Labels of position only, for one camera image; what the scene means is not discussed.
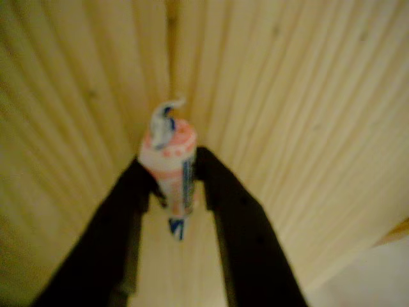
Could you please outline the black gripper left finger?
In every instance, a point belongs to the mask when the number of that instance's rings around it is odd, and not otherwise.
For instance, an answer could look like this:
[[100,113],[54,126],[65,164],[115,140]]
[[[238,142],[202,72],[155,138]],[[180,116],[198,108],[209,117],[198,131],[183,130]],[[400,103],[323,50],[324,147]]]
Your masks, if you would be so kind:
[[158,185],[134,159],[33,306],[126,306],[136,290],[143,215]]

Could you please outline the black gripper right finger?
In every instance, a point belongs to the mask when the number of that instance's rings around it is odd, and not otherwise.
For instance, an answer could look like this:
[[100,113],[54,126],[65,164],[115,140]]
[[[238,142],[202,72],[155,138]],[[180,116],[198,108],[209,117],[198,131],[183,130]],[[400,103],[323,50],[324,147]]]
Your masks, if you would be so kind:
[[196,177],[214,218],[228,306],[307,306],[263,207],[203,146]]

